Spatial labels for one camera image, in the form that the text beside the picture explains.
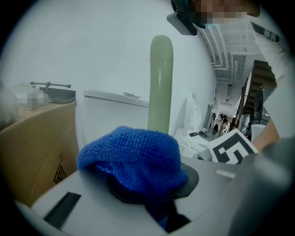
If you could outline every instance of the light green cylinder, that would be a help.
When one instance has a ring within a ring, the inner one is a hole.
[[[164,35],[153,38],[150,62],[151,84],[147,129],[168,134],[173,74],[173,46],[170,38]]]

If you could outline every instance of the printed pattern card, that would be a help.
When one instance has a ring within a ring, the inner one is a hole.
[[[240,164],[249,154],[258,153],[253,144],[238,129],[209,142],[208,147],[213,162],[233,165]]]

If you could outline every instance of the white toilet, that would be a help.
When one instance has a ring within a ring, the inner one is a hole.
[[[201,110],[195,94],[190,94],[187,99],[183,128],[177,129],[174,138],[179,144],[180,154],[193,158],[196,153],[207,149],[208,141],[201,138]]]
[[[84,144],[88,144],[123,125],[146,129],[148,102],[135,95],[119,95],[85,90],[83,99]]]

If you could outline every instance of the ceiling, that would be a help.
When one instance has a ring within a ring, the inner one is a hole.
[[[221,99],[219,113],[232,117],[254,60],[265,61],[255,44],[253,27],[247,19],[240,18],[230,24],[209,24],[199,32],[216,73]],[[229,84],[232,85],[230,95],[227,93]]]

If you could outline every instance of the black strap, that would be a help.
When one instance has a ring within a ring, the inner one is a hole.
[[[79,201],[81,195],[68,192],[44,217],[44,220],[53,227],[60,229],[71,211]]]
[[[267,38],[270,41],[273,42],[280,42],[280,37],[278,35],[276,35],[275,33],[261,27],[260,25],[254,24],[252,23],[253,29],[257,34],[260,34],[262,36],[264,36],[265,38]]]

